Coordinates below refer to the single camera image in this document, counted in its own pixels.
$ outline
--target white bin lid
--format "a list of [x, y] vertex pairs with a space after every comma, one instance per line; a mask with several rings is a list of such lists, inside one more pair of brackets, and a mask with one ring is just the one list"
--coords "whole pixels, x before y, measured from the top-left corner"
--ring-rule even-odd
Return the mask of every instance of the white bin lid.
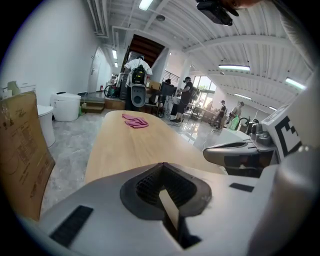
[[38, 109], [38, 116], [42, 117], [54, 110], [52, 106], [41, 106], [41, 105], [36, 105]]
[[75, 101], [81, 100], [81, 96], [77, 94], [71, 93], [61, 93], [61, 94], [53, 94], [52, 98], [54, 101]]

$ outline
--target pink cloth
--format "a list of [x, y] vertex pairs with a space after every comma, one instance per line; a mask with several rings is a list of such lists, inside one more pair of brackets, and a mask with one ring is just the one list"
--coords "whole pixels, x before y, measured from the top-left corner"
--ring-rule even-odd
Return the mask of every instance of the pink cloth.
[[128, 126], [133, 127], [135, 129], [149, 126], [148, 122], [146, 122], [146, 120], [143, 117], [136, 117], [129, 114], [122, 114], [122, 117], [127, 119], [125, 123]]

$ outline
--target black fisheye camera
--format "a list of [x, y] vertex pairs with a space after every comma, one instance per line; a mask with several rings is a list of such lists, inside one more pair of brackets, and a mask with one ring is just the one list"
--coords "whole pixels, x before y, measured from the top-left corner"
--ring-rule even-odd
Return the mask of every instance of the black fisheye camera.
[[197, 9], [216, 24], [232, 26], [233, 21], [227, 11], [234, 16], [239, 16], [234, 9], [223, 5], [219, 0], [196, 0], [196, 2]]

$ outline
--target box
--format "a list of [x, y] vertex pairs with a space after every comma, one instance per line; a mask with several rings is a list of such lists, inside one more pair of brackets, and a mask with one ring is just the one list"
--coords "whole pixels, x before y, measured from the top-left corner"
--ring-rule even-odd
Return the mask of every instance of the box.
[[42, 134], [36, 94], [0, 101], [0, 182], [13, 210], [39, 220], [55, 161]]
[[152, 88], [155, 90], [160, 90], [161, 83], [153, 81], [153, 80], [148, 80], [146, 83], [147, 84], [149, 83], [149, 86], [148, 86], [149, 88]]

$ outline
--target black rubber pad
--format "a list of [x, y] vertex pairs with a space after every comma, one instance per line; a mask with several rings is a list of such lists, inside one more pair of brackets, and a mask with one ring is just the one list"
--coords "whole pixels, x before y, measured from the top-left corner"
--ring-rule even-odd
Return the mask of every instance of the black rubber pad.
[[247, 191], [247, 192], [252, 192], [255, 188], [254, 186], [248, 186], [248, 185], [243, 185], [239, 183], [232, 183], [229, 187], [237, 190]]
[[78, 206], [50, 235], [54, 241], [64, 247], [68, 247], [81, 230], [94, 209]]

